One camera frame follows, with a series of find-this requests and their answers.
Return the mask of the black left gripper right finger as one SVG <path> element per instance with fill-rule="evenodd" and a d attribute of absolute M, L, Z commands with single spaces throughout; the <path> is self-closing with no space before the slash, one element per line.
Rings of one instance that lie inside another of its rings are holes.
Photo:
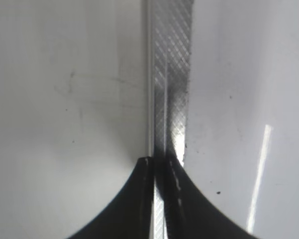
<path fill-rule="evenodd" d="M 221 213 L 191 181 L 173 151 L 153 154 L 169 239 L 252 239 Z"/>

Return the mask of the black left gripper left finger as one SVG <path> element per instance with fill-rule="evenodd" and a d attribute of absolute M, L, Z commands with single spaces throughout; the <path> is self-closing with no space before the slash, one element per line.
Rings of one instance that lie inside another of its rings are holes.
<path fill-rule="evenodd" d="M 153 203 L 153 158 L 142 157 L 115 198 L 71 239 L 148 239 Z"/>

